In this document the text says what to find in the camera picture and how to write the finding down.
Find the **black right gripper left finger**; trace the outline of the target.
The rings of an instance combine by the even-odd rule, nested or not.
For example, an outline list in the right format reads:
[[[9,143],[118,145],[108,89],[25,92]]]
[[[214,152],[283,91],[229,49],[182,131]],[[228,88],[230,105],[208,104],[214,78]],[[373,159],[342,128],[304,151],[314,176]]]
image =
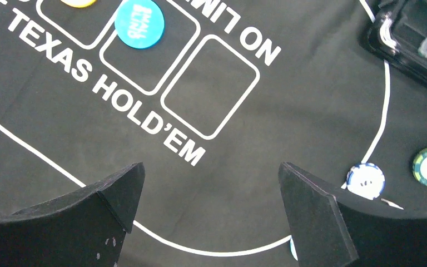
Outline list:
[[[0,214],[0,266],[116,266],[132,231],[143,163],[10,215]]]

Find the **white blue poker chip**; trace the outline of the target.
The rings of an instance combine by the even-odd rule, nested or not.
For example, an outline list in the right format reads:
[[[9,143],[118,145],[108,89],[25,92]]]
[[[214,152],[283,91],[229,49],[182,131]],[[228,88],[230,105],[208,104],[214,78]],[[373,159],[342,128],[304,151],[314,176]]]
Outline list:
[[[385,187],[383,171],[373,163],[354,165],[347,173],[346,188],[358,196],[373,200]]]
[[[290,238],[289,244],[290,244],[291,255],[293,256],[293,258],[296,261],[298,261],[297,252],[296,252],[296,248],[295,248],[295,244],[294,244],[293,238]]]

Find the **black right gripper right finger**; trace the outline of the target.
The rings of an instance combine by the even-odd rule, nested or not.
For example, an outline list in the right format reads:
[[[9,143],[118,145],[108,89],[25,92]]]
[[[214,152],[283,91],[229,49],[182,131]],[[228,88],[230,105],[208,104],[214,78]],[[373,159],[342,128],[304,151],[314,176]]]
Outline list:
[[[300,266],[427,266],[427,211],[368,200],[290,162],[278,178]]]

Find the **yellow big blind button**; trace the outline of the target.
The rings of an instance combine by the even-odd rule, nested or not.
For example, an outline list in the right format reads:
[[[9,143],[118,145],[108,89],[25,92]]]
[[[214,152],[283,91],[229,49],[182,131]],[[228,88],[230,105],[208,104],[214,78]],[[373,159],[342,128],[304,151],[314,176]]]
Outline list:
[[[93,5],[97,0],[61,0],[62,3],[73,8],[86,8]]]

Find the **blue small blind button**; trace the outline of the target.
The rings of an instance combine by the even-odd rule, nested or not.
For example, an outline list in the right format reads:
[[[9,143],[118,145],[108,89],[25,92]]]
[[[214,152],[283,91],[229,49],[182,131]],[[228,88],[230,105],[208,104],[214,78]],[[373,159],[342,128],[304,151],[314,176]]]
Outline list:
[[[157,44],[165,30],[163,12],[152,0],[123,1],[114,24],[119,39],[138,50]]]

